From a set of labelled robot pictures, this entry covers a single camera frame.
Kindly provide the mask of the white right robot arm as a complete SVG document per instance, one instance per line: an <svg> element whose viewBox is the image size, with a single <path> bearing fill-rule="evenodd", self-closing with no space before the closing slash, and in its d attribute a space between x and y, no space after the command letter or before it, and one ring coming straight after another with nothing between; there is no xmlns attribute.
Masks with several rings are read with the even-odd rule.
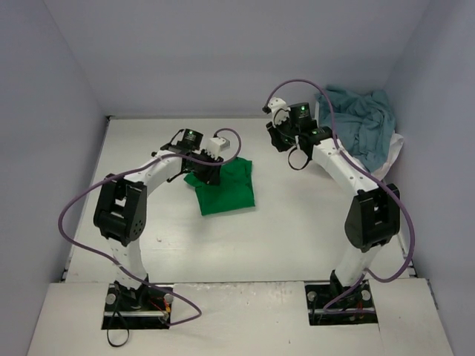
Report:
<svg viewBox="0 0 475 356"><path fill-rule="evenodd" d="M273 97L263 108L272 115L266 124L272 145L280 152L303 151L307 162L322 167L350 195L344 222L348 246L330 275L330 300L344 306L356 294L354 284L366 273L381 250L399 233L399 207L387 192L356 170L360 165L346 160L342 144L336 145L329 127L320 127L311 117L307 102L288 105Z"/></svg>

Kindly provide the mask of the green t shirt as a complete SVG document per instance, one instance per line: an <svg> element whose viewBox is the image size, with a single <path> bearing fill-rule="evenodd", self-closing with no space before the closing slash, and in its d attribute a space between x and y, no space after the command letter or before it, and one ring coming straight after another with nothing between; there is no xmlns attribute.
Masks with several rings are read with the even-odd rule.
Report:
<svg viewBox="0 0 475 356"><path fill-rule="evenodd" d="M255 207L252 170L252 160L238 157L222 166L219 185L207 185L194 174L184 181L194 189L202 216L227 213Z"/></svg>

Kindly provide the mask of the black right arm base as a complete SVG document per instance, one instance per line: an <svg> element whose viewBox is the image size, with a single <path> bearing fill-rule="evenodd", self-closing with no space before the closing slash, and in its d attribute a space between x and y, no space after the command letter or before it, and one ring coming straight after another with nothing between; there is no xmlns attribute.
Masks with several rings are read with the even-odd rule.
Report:
<svg viewBox="0 0 475 356"><path fill-rule="evenodd" d="M368 280L327 309L324 309L325 305L338 295L332 294L329 283L305 283L304 291L311 326L355 326L379 322Z"/></svg>

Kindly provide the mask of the grey-blue t shirt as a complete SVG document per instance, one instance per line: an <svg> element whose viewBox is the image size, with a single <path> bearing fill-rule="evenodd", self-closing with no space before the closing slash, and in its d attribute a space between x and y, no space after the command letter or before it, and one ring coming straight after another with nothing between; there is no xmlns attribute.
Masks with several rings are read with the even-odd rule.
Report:
<svg viewBox="0 0 475 356"><path fill-rule="evenodd" d="M348 153L370 172L383 167L390 154L396 118L384 90L359 94L329 85L316 96L318 124L335 127Z"/></svg>

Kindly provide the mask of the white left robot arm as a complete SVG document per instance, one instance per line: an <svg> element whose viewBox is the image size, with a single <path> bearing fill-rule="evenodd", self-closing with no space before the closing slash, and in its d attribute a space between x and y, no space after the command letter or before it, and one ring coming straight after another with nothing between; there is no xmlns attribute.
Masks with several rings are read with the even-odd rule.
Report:
<svg viewBox="0 0 475 356"><path fill-rule="evenodd" d="M141 171L105 183L96 204L93 223L119 262L114 284L122 292L122 303L134 312L148 303L144 284L148 273L139 242L147 220L148 196L163 183L187 173L206 184L218 185L221 154L230 146L229 140L215 135L202 147L201 133L190 129L182 132L182 139L152 153Z"/></svg>

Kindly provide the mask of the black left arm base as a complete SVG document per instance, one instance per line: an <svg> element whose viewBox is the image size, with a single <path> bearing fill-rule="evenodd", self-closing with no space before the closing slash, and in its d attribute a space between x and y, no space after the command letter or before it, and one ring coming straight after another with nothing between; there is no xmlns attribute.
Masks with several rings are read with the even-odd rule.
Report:
<svg viewBox="0 0 475 356"><path fill-rule="evenodd" d="M108 285L102 315L102 330L158 330L169 329L172 286L160 286L166 290L147 289L140 302L132 300L125 292L119 292L114 284Z"/></svg>

